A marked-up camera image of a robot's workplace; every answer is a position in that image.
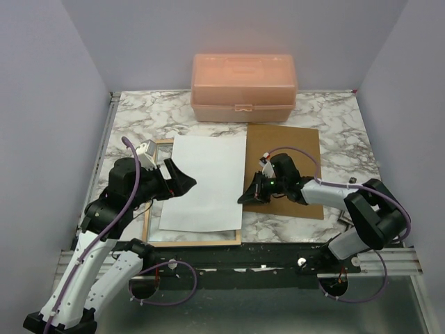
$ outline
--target table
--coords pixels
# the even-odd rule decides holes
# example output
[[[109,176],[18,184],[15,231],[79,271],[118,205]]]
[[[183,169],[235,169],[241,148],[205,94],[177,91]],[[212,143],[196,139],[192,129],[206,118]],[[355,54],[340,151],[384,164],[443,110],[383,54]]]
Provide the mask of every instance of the table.
[[[290,127],[319,130],[323,179],[347,182],[350,177],[365,182],[380,178],[355,95],[350,91],[300,92],[297,105],[285,123]],[[147,139],[174,138],[175,135],[233,136],[245,134],[246,123],[196,121],[190,106],[189,90],[123,92],[99,173],[96,196],[108,182],[108,172],[116,159],[129,156],[120,138],[134,145]],[[153,215],[159,217],[161,203]],[[241,238],[244,242],[326,242],[345,230],[338,222],[339,210],[324,207],[324,220],[243,213]],[[140,238],[144,215],[131,222],[121,240]],[[163,241],[188,241],[196,234],[162,231]],[[227,239],[233,231],[200,234],[202,239]]]

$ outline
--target brown board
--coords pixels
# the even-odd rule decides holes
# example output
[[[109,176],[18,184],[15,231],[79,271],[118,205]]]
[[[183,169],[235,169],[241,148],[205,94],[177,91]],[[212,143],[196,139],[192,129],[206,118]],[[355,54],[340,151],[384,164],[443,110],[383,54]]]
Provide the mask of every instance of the brown board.
[[[244,190],[253,180],[254,174],[261,170],[259,159],[263,154],[280,146],[293,146],[309,153],[320,163],[320,141],[318,130],[300,127],[282,127],[277,125],[249,124],[245,157]],[[314,176],[315,164],[302,153],[293,150],[274,152],[287,153],[293,160],[301,176]],[[303,218],[323,219],[322,205],[300,205],[286,197],[272,198],[265,205],[244,205],[243,211],[262,214],[277,214]]]

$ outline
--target orange plastic box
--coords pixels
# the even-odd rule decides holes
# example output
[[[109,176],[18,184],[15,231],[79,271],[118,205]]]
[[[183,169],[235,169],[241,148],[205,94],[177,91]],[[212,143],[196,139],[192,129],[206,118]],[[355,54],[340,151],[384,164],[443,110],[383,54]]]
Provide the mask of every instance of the orange plastic box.
[[[191,105],[208,122],[285,122],[297,78],[286,54],[197,54]]]

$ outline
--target marble surface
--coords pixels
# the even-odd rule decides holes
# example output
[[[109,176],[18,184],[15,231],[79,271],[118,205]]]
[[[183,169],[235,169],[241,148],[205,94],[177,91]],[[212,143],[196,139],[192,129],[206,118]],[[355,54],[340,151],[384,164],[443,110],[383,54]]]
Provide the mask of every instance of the marble surface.
[[[323,179],[347,182],[356,177],[365,182],[379,177],[357,100],[350,92],[301,92],[297,106],[286,123],[291,127],[319,130]],[[129,156],[121,136],[138,145],[147,139],[174,138],[176,134],[198,136],[233,136],[245,134],[246,123],[197,122],[190,106],[190,91],[123,92],[113,123],[104,163],[99,174],[97,195],[106,186],[113,162]],[[182,241],[204,239],[233,239],[234,232],[184,233],[156,229],[162,210],[155,203],[152,210],[152,229],[149,241]],[[243,213],[244,242],[325,242],[345,230],[339,223],[339,210],[324,207],[324,220]],[[143,217],[133,221],[122,240],[141,238]]]

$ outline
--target white paper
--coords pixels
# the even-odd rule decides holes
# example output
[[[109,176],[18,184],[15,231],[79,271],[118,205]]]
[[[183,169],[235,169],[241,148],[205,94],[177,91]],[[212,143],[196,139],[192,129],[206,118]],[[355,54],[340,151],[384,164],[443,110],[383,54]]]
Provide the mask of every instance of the white paper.
[[[175,136],[172,159],[197,184],[164,202],[160,230],[215,232],[241,229],[245,136]]]

